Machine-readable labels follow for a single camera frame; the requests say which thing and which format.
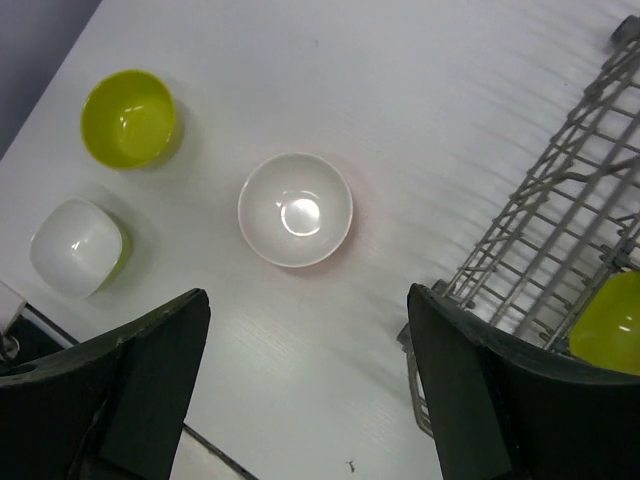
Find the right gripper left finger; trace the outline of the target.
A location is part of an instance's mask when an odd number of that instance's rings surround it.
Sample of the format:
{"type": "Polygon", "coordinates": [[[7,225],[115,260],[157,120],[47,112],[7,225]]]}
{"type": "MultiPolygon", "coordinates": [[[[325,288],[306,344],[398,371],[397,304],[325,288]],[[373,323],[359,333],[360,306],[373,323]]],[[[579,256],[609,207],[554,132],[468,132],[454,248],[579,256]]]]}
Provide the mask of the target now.
{"type": "Polygon", "coordinates": [[[169,478],[209,323],[209,298],[192,289],[2,371],[2,478],[169,478]]]}

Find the white square bowl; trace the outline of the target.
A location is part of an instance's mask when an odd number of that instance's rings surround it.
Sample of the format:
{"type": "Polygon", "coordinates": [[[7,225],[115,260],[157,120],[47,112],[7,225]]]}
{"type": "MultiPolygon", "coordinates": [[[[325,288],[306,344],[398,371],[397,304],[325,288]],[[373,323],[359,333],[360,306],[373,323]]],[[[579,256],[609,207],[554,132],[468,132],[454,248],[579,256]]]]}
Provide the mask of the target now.
{"type": "Polygon", "coordinates": [[[61,203],[33,235],[29,260],[41,279],[71,299],[86,299],[110,283],[132,252],[129,232],[98,205],[61,203]]]}

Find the green bowl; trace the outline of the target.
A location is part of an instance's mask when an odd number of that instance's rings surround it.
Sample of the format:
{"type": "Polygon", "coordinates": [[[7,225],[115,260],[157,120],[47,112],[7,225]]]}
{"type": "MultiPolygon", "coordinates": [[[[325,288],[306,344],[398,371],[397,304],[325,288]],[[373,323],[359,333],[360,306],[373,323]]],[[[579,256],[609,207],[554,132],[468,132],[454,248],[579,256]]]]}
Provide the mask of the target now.
{"type": "Polygon", "coordinates": [[[178,150],[182,114],[158,76],[123,70],[105,77],[88,94],[80,134],[88,154],[107,168],[155,168],[178,150]]]}
{"type": "Polygon", "coordinates": [[[569,351],[591,365],[639,375],[639,273],[610,277],[569,333],[569,351]]]}

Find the white orange-bottom bowl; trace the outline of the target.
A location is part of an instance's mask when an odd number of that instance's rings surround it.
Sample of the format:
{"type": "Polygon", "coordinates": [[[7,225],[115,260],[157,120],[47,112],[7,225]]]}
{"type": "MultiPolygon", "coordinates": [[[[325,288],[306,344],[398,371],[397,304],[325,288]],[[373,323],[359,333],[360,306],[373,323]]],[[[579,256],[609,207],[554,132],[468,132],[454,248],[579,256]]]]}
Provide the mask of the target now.
{"type": "Polygon", "coordinates": [[[239,194],[237,219],[248,246],[267,262],[306,268],[334,254],[350,233],[349,184],[327,160],[284,153],[261,163],[239,194]]]}

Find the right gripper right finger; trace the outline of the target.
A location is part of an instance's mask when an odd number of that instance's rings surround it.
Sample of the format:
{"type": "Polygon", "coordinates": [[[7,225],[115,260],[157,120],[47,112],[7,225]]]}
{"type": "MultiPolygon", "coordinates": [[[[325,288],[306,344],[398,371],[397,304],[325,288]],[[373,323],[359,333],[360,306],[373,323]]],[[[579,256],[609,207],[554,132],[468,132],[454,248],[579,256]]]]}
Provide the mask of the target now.
{"type": "Polygon", "coordinates": [[[419,284],[407,309],[443,478],[638,478],[638,377],[543,350],[419,284]]]}

